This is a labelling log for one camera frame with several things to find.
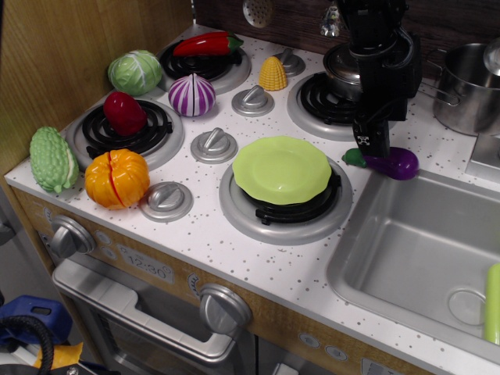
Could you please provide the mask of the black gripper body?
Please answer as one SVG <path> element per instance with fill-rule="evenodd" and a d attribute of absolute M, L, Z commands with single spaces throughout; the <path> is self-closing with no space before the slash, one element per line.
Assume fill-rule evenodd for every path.
<path fill-rule="evenodd" d="M 356 119 L 405 120 L 408 100 L 416 96 L 422 80 L 420 36 L 394 30 L 378 40 L 370 32 L 353 36 L 349 50 L 357 62 L 362 87 Z"/>

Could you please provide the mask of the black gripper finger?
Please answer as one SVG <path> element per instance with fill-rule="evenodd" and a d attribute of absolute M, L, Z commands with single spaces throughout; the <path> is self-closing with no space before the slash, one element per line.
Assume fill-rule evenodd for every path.
<path fill-rule="evenodd" d="M 390 154 L 389 126 L 387 119 L 355 119 L 355 142 L 363 156 L 387 158 Z"/>

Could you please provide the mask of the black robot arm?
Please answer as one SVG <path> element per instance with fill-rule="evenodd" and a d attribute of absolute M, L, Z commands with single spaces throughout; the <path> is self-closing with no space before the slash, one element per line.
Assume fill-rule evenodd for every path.
<path fill-rule="evenodd" d="M 340 1 L 362 94 L 353 134 L 365 156 L 390 155 L 388 123 L 404 121 L 422 80 L 420 36 L 402 26 L 405 1 Z"/>

